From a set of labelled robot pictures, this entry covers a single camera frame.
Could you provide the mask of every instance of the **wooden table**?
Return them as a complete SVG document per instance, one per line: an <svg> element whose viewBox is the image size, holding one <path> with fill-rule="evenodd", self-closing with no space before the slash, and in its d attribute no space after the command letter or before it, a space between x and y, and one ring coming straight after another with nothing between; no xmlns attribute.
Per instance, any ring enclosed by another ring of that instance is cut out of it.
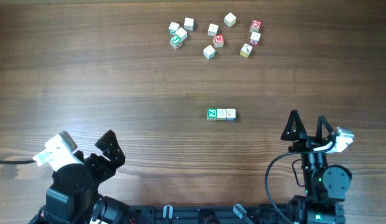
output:
<svg viewBox="0 0 386 224"><path fill-rule="evenodd" d="M168 26L185 17L195 29L175 50ZM244 58L253 19L262 37ZM226 39L213 60L209 23ZM207 121L208 108L236 108L238 119ZM128 204L268 203L265 170L291 144L280 135L293 109L310 135L320 115L356 134L328 156L354 174L347 222L386 223L386 1L0 6L0 159L30 159L63 130L99 153L112 129L127 159L99 191ZM270 173L277 203L304 194L296 158ZM27 223L51 174L0 165L0 223Z"/></svg>

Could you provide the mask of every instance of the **red block face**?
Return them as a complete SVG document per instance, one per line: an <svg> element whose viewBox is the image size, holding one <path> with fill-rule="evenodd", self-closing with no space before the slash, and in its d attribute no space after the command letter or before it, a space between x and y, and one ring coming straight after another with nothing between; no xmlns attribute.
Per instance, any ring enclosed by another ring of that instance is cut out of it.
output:
<svg viewBox="0 0 386 224"><path fill-rule="evenodd" d="M223 39L223 34L221 35L216 35L213 37L213 39L215 40L215 43L221 43L221 42L224 42L224 39Z"/></svg>
<svg viewBox="0 0 386 224"><path fill-rule="evenodd" d="M260 28L260 25L262 25L262 22L260 21L252 21L251 27Z"/></svg>

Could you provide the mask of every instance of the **wood grain surface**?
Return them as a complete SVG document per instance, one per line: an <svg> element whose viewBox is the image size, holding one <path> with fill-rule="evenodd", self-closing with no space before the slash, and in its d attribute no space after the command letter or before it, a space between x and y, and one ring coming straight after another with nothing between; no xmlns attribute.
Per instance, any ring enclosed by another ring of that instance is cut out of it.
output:
<svg viewBox="0 0 386 224"><path fill-rule="evenodd" d="M168 26L185 17L195 29L175 50ZM253 19L260 45L244 58ZM226 39L213 60L203 55L209 23ZM236 108L237 121L207 121L208 108ZM386 1L0 6L0 159L31 159L63 130L99 153L112 129L126 163L99 191L125 203L268 203L265 170L287 152L280 136L294 109L309 134L320 115L356 134L328 156L354 175L347 223L386 223ZM296 158L270 173L278 203L304 194ZM0 165L0 223L27 223L51 174Z"/></svg>

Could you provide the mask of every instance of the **wire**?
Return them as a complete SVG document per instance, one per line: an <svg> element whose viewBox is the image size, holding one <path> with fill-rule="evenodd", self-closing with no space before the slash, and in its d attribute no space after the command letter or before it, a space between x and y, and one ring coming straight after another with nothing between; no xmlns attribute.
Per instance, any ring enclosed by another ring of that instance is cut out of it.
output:
<svg viewBox="0 0 386 224"><path fill-rule="evenodd" d="M21 165L21 164L31 164L36 161L31 159L29 161L0 161L0 164L13 164L13 165Z"/></svg>
<svg viewBox="0 0 386 224"><path fill-rule="evenodd" d="M277 158L273 159L273 161L269 164L267 170L266 170L266 174L265 174L265 188L266 188L266 193L267 193L267 196L269 197L269 200L270 202L272 203L274 209L285 219L285 221L287 221L287 223L289 224L294 224L286 215L284 215L281 210L277 207L277 205L275 204L273 198L272 198L272 194L270 193L270 190L269 190L269 183L267 182L268 181L268 178L269 178L269 172L270 172L270 169L272 168L273 164L275 162L277 162L279 159L282 159L284 157L287 157L287 156L292 156L292 155L296 155L296 154L312 154L312 153L323 153L323 152L328 152L330 151L333 147L335 146L335 140L333 139L332 141L332 145L331 147L329 147L328 149L324 149L324 150L320 150L320 151L306 151L306 152L288 152L288 153L285 153L285 154L282 154L281 156L278 156Z"/></svg>
<svg viewBox="0 0 386 224"><path fill-rule="evenodd" d="M294 165L296 162L298 162L298 161L302 161L302 160L301 160L301 159L297 159L297 160L295 160L295 161L292 162L292 171L293 171L293 174L295 175L296 184L297 184L299 187L305 187L304 184L303 184L303 185L300 185L300 184L299 184L298 174L296 173L296 170L295 170L295 168L294 168L294 166L293 166L293 165Z"/></svg>

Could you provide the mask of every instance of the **wooden block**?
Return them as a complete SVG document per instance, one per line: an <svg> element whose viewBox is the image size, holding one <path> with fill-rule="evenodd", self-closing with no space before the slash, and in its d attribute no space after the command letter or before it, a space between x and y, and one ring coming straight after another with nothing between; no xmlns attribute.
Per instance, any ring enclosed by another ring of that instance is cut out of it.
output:
<svg viewBox="0 0 386 224"><path fill-rule="evenodd" d="M176 35L180 38L180 40L184 41L187 38L187 32L180 28L176 31Z"/></svg>
<svg viewBox="0 0 386 224"><path fill-rule="evenodd" d="M180 28L176 22L171 22L169 25L169 33L175 35L176 31Z"/></svg>
<svg viewBox="0 0 386 224"><path fill-rule="evenodd" d="M252 46L249 44L244 44L244 46L242 46L242 49L240 51L240 55L248 58L251 52L252 52Z"/></svg>
<svg viewBox="0 0 386 224"><path fill-rule="evenodd" d="M216 51L212 46L209 45L209 46L205 47L204 55L206 58L211 59L215 56L215 54L216 54Z"/></svg>
<svg viewBox="0 0 386 224"><path fill-rule="evenodd" d="M262 22L260 21L252 21L252 24L250 25L251 32L259 32L260 26L262 25Z"/></svg>
<svg viewBox="0 0 386 224"><path fill-rule="evenodd" d="M231 12L224 17L224 23L229 27L233 26L236 23L236 21L237 21L237 17L233 15Z"/></svg>
<svg viewBox="0 0 386 224"><path fill-rule="evenodd" d="M185 19L185 30L193 30L194 29L194 19L186 18Z"/></svg>
<svg viewBox="0 0 386 224"><path fill-rule="evenodd" d="M260 39L260 33L253 32L253 33L250 35L250 41L249 41L249 43L250 43L250 44L253 44L253 45L258 45L258 44L259 44L259 39Z"/></svg>
<svg viewBox="0 0 386 224"><path fill-rule="evenodd" d="M227 114L226 109L217 109L216 110L216 120L217 121L225 121L226 117L227 117L226 114Z"/></svg>
<svg viewBox="0 0 386 224"><path fill-rule="evenodd" d="M210 24L208 28L208 35L212 37L216 36L216 34L218 33L218 28L219 28L218 25Z"/></svg>
<svg viewBox="0 0 386 224"><path fill-rule="evenodd" d="M235 120L236 120L236 109L227 109L226 121L235 121Z"/></svg>
<svg viewBox="0 0 386 224"><path fill-rule="evenodd" d="M213 45L215 47L223 47L223 45L224 45L223 34L216 35L216 36L213 37Z"/></svg>
<svg viewBox="0 0 386 224"><path fill-rule="evenodd" d="M210 108L208 109L208 112L206 114L206 119L208 121L216 121L216 113L217 113L217 109L215 108Z"/></svg>
<svg viewBox="0 0 386 224"><path fill-rule="evenodd" d="M172 47L174 47L175 49L179 48L182 45L182 40L177 35L171 37L169 41L170 45L172 45Z"/></svg>

